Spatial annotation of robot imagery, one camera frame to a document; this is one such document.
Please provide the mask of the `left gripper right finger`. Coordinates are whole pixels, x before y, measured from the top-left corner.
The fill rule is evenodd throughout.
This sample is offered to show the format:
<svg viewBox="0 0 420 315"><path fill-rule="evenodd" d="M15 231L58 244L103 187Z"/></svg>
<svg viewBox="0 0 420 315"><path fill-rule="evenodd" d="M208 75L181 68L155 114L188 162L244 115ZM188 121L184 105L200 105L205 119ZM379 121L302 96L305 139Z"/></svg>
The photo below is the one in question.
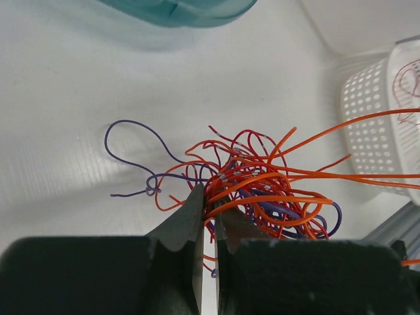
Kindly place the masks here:
<svg viewBox="0 0 420 315"><path fill-rule="evenodd" d="M217 215L219 314L418 314L419 273L366 241L277 240Z"/></svg>

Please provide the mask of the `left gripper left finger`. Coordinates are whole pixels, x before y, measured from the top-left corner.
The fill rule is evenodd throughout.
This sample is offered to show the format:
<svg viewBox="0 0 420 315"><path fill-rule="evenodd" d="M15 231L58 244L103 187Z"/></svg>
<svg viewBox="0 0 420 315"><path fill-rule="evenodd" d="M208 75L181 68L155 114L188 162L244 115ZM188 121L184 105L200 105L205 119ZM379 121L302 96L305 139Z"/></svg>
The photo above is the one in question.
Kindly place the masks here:
<svg viewBox="0 0 420 315"><path fill-rule="evenodd" d="M204 187L143 236L22 238L1 255L2 314L199 314Z"/></svg>

